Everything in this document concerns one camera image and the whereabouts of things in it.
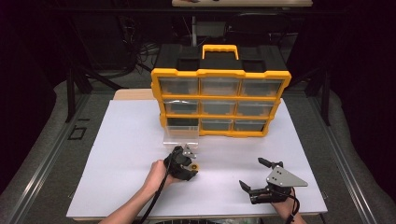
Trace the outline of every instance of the table surface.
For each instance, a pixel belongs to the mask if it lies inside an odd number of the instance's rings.
[[[312,0],[172,0],[174,7],[311,7]]]
[[[160,110],[157,101],[150,100],[150,89],[121,90],[114,99],[66,215],[75,220],[108,216],[140,188],[151,163],[169,153],[163,146]],[[251,204],[239,186],[239,180],[253,189],[266,186],[265,178],[272,170],[259,164],[259,157],[283,161],[285,169],[308,183],[308,187],[296,188],[302,214],[327,212],[283,101],[267,136],[201,136],[194,152],[194,162],[200,166],[198,175],[163,191],[148,219],[275,215],[271,204]]]

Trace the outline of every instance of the yellow storage organizer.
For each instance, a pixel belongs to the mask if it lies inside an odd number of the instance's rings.
[[[291,75],[276,46],[162,45],[151,72],[161,125],[265,136]]]

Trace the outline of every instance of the robotic hand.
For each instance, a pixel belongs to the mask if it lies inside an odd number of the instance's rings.
[[[273,171],[266,178],[267,186],[263,189],[251,189],[250,186],[239,180],[242,190],[248,193],[252,204],[281,203],[290,196],[291,188],[306,187],[308,184],[283,168],[283,162],[269,162],[259,158],[259,163]]]
[[[196,169],[186,169],[191,165],[191,158],[195,159],[196,156],[193,154],[189,146],[177,146],[173,149],[172,153],[163,161],[163,164],[169,166],[169,174],[174,178],[181,180],[190,180],[193,178],[198,171]]]

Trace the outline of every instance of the chair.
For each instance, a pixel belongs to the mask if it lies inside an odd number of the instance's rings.
[[[290,18],[275,13],[240,13],[224,26],[224,43],[243,47],[277,45],[290,29]]]

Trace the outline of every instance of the organizer handle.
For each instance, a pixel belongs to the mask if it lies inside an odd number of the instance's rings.
[[[237,49],[236,45],[203,45],[202,46],[202,59],[205,58],[205,53],[207,51],[233,52],[235,54],[235,59],[239,60],[238,49]]]

